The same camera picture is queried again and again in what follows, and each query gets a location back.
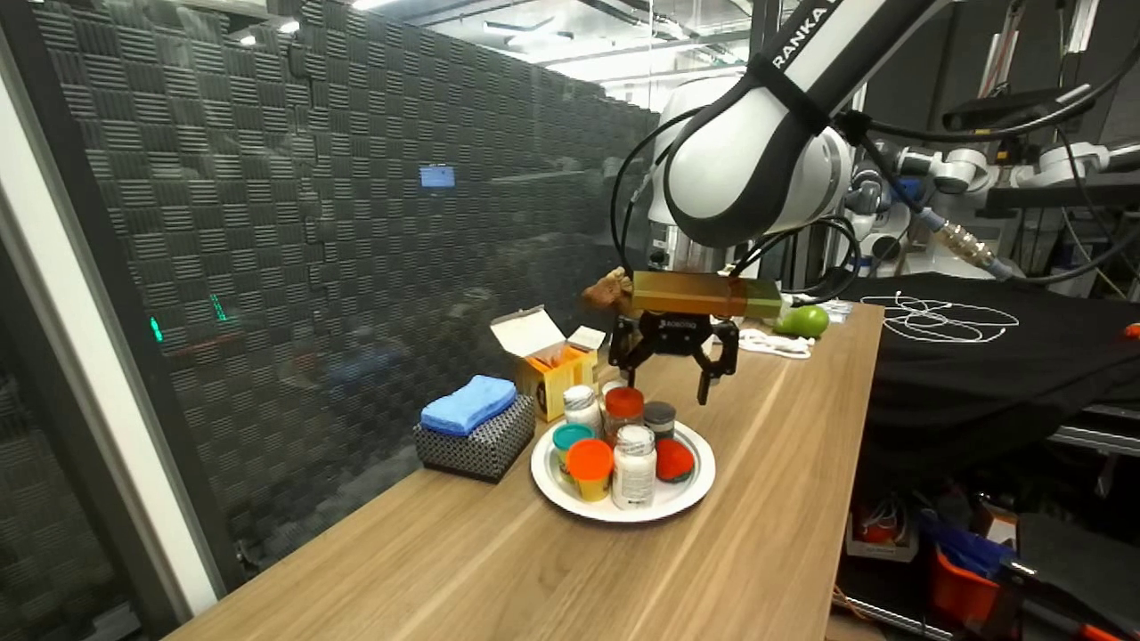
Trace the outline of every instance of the red container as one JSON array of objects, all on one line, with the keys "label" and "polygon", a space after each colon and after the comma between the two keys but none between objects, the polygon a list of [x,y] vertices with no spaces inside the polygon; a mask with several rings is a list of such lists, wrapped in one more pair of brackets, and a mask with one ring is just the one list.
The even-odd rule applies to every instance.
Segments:
[{"label": "red container", "polygon": [[942,547],[933,552],[930,605],[958,627],[984,627],[999,598],[999,584],[954,565]]}]

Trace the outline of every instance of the small cup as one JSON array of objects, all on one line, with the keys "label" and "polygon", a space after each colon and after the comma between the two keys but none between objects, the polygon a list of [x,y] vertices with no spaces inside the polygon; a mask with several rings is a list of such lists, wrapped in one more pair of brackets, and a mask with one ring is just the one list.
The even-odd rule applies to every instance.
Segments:
[{"label": "small cup", "polygon": [[608,491],[612,449],[601,439],[575,441],[567,451],[567,476],[586,500],[598,500]]},{"label": "small cup", "polygon": [[556,441],[556,460],[560,460],[562,470],[567,470],[567,451],[586,439],[594,439],[594,432],[588,424],[556,426],[554,441]]}]

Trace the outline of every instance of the ceiling light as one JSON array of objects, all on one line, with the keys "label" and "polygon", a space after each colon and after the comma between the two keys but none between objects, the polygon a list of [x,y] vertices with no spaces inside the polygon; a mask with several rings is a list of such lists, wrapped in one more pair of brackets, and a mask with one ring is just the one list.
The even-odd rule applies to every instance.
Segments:
[{"label": "ceiling light", "polygon": [[375,7],[386,7],[391,0],[354,0],[354,9],[375,9]]}]

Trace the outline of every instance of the wooden tabletop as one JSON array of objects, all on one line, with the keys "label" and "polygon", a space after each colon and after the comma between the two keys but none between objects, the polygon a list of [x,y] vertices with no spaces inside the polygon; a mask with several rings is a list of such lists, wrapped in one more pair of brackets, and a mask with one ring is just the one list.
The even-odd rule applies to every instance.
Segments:
[{"label": "wooden tabletop", "polygon": [[567,517],[531,451],[500,485],[422,470],[174,637],[825,637],[878,344],[861,306],[806,362],[744,351],[708,404],[692,360],[650,360],[720,467],[674,518]]}]

